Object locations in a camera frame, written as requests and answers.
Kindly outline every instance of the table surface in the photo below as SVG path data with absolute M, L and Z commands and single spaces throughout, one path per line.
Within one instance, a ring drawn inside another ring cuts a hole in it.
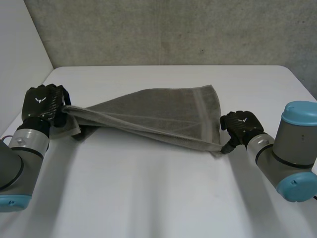
M 249 110 L 276 136 L 288 102 L 315 101 L 281 66 L 62 67 L 45 81 L 87 107 L 147 88 L 211 84 L 221 113 Z M 5 134 L 21 124 L 20 115 Z M 221 142 L 228 140 L 221 133 Z M 317 237 L 317 201 L 289 203 L 245 148 L 228 156 L 113 128 L 50 144 L 29 207 L 0 214 L 4 238 Z

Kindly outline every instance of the towel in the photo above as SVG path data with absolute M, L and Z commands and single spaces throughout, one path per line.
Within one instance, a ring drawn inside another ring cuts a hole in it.
M 154 140 L 199 151 L 219 152 L 220 104 L 211 85 L 199 88 L 141 90 L 88 108 L 64 106 L 62 128 L 52 139 L 84 140 L 99 127 L 115 127 Z

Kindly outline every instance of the logo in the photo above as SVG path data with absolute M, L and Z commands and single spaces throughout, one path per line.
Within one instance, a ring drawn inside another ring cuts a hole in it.
M 246 121 L 247 121 L 247 118 L 245 118 L 245 119 L 243 119 L 243 120 L 239 120 L 239 119 L 238 119 L 238 121 L 246 122 Z
M 46 99 L 46 97 L 43 98 L 43 99 L 37 99 L 37 98 L 35 98 L 35 100 L 36 100 L 38 103 L 41 103 L 41 102 L 44 101 L 45 99 Z

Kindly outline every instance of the light blue end cap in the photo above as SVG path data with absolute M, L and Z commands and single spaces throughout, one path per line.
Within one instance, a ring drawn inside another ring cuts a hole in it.
M 28 207 L 32 196 L 29 195 L 0 195 L 0 212 L 17 212 Z
M 305 101 L 288 103 L 282 114 L 282 119 L 293 125 L 317 125 L 317 103 Z
M 276 191 L 289 202 L 304 202 L 317 195 L 317 176 L 312 172 L 301 172 L 283 179 Z

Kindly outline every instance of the robotic hand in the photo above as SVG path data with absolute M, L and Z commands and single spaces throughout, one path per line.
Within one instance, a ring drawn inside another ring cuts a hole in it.
M 317 157 L 317 103 L 291 102 L 282 114 L 276 140 L 251 112 L 230 112 L 220 118 L 230 135 L 222 153 L 244 145 L 251 158 L 287 201 L 303 202 L 317 194 L 312 167 Z
M 237 145 L 247 147 L 254 136 L 264 134 L 264 129 L 257 117 L 248 111 L 230 112 L 220 118 L 220 125 L 221 129 L 227 130 L 231 137 L 221 150 L 223 154 L 230 153 Z
M 66 123 L 67 115 L 61 112 L 64 104 L 70 105 L 70 99 L 63 86 L 41 85 L 26 92 L 23 124 L 9 146 L 0 141 L 0 212 L 28 206 L 49 146 L 50 127 Z

